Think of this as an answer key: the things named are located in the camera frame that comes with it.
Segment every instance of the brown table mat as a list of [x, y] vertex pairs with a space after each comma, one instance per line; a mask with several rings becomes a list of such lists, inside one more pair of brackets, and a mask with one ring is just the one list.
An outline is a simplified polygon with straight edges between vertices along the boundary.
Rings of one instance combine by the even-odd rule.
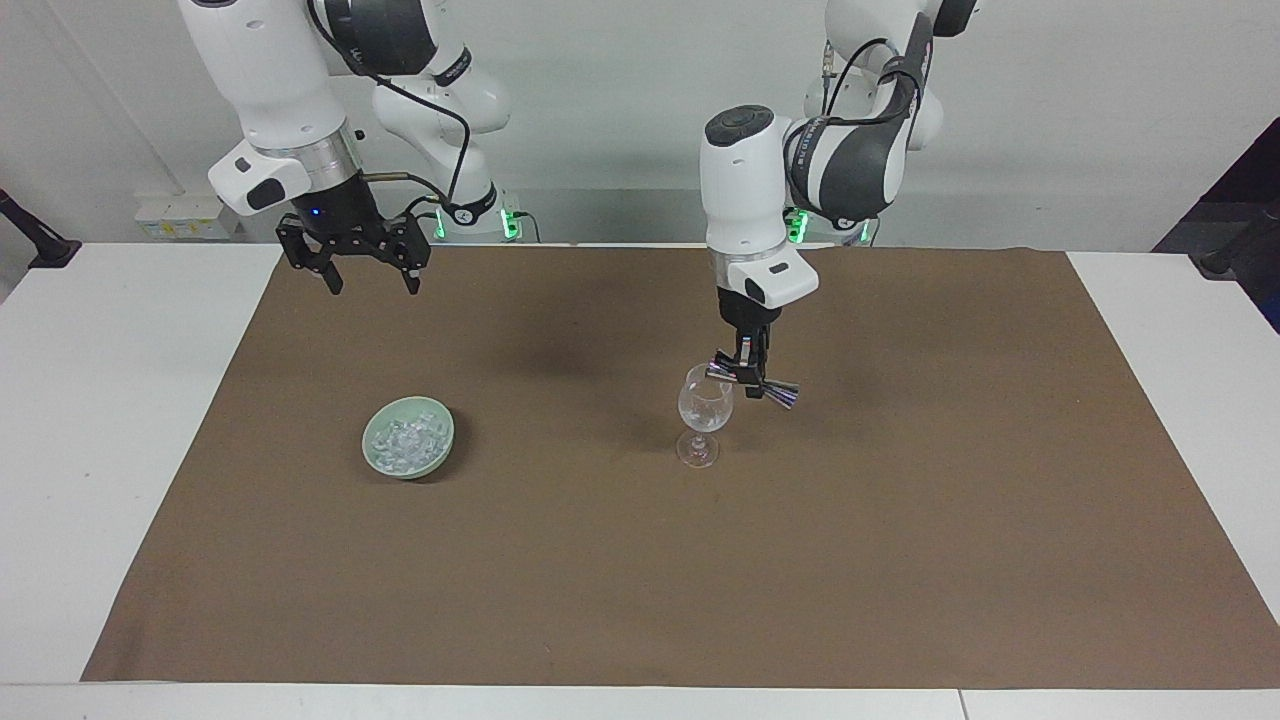
[[[1280, 628], [1062, 255], [823, 251], [800, 406], [709, 470], [701, 251], [440, 249], [424, 293], [282, 266], [86, 680], [1280, 687]], [[360, 433], [430, 395], [433, 484]]]

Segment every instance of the clear glass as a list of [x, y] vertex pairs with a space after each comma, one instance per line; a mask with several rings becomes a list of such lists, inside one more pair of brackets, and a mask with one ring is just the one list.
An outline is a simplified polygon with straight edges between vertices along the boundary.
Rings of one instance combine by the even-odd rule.
[[699, 365], [685, 378], [678, 406], [689, 429], [676, 441], [676, 455], [690, 468], [709, 468], [719, 457], [719, 441], [710, 433], [733, 415], [733, 386], [708, 378], [707, 365]]

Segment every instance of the white table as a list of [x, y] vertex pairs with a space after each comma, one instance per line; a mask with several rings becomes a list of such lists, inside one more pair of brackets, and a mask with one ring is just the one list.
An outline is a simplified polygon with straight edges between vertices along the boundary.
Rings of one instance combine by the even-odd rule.
[[[74, 684], [278, 258], [95, 245], [0, 306], [0, 719], [1280, 717], [1280, 692]], [[1184, 258], [1071, 260], [1280, 618], [1280, 338]]]

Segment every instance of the wall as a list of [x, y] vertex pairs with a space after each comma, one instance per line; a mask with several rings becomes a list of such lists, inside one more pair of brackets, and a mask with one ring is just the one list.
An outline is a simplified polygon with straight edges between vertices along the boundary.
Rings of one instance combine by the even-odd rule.
[[[10, 12], [0, 26], [0, 177], [58, 187], [59, 197], [37, 199], [33, 209], [69, 232], [111, 240], [136, 237], [128, 195], [166, 183], [145, 158], [151, 147], [183, 187], [207, 191], [205, 168], [238, 140], [237, 124], [175, 0], [0, 0], [0, 8], [15, 3], [65, 28], [87, 60], [79, 81], [104, 78], [109, 97], [96, 104], [116, 99], [127, 109], [141, 136], [125, 145], [142, 159], [104, 146], [110, 135], [61, 77], [76, 81], [74, 72], [23, 60], [42, 81], [33, 88], [13, 69], [12, 58], [38, 53]], [[516, 100], [511, 127], [486, 138], [509, 187], [691, 191], [710, 115], [749, 101], [799, 111], [818, 69], [823, 6], [453, 0], [452, 13]], [[882, 243], [1149, 250], [1275, 119], [1277, 46], [1275, 0], [988, 0], [969, 33], [938, 42], [932, 86], [947, 128], [913, 156]], [[355, 122], [367, 126], [367, 83], [335, 85]], [[58, 88], [54, 99], [47, 87]], [[15, 91], [23, 102], [38, 99], [38, 110], [15, 110]], [[69, 108], [79, 111], [68, 117]], [[12, 149], [15, 137], [20, 146]], [[374, 169], [415, 165], [407, 146], [378, 132], [365, 155]], [[92, 210], [81, 205], [86, 197]], [[700, 228], [678, 234], [659, 240], [696, 240]]]

